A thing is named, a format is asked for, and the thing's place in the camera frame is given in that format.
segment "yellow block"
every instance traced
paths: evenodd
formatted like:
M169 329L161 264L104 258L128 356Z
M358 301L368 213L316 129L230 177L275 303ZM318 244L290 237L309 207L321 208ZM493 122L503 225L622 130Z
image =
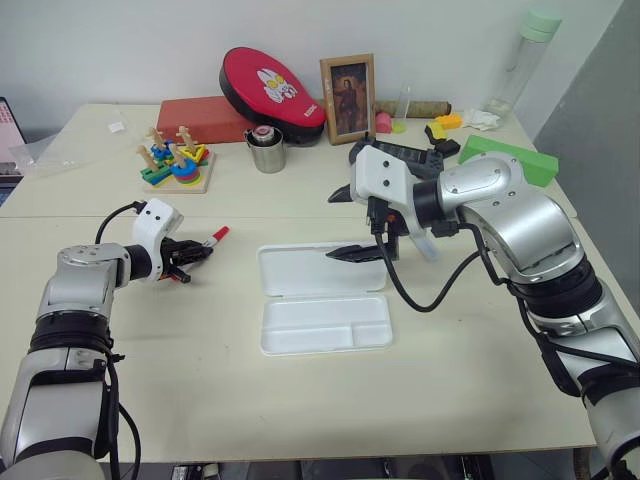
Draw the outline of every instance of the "yellow block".
M447 134L439 122L428 122L427 127L431 130L433 138L447 138Z
M457 113L441 115L440 117L436 117L436 122L442 125L442 128L445 130L449 130L451 128L460 127L462 125L462 117Z
M205 144L197 145L196 154L192 155L191 152L187 150L187 147L180 147L180 151L184 154L184 156L193 160L197 164L200 163L200 160L202 160L202 157L204 157L204 151L206 149L207 149L207 146Z

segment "robotic arm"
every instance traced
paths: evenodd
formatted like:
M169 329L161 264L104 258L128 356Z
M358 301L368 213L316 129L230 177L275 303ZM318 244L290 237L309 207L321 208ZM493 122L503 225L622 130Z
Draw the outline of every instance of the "robotic arm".
M134 223L134 245L82 245L58 254L0 434L8 468L2 480L101 480L95 459L107 453L112 476L117 472L121 407L114 363L123 357L111 351L114 291L130 280L190 280L179 267L207 258L213 249L168 238L182 218L151 200Z
M518 300L554 382L582 398L608 469L640 468L640 340L595 276L562 209L529 186L518 160L504 153L476 155L419 181L406 162L370 145L356 148L351 184L330 201L366 204L372 233L377 239L388 233L386 254L353 246L328 255L384 258L391 273L398 235L408 234L424 252L427 228L435 236L472 230L494 283L505 283ZM497 277L487 250L508 278Z

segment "cartoon print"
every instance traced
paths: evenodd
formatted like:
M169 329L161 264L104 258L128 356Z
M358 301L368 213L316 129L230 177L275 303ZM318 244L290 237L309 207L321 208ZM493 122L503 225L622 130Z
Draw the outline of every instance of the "cartoon print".
M282 75L277 74L273 70L263 68L258 70L258 77L264 83L264 91L269 98L276 103L282 103L285 98L293 98L298 91L293 85L288 83Z

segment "plastic bag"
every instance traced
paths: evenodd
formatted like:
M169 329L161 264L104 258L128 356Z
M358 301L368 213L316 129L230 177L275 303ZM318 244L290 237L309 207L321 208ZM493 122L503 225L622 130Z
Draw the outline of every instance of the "plastic bag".
M57 135L9 149L23 175L63 173L136 144L124 115L113 105L85 105L76 115Z

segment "clear water bottle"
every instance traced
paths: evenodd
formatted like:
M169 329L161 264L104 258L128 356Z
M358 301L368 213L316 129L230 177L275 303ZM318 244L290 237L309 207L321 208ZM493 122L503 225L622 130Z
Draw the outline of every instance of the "clear water bottle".
M557 13L543 7L527 12L516 47L484 110L501 118L511 111L561 22Z

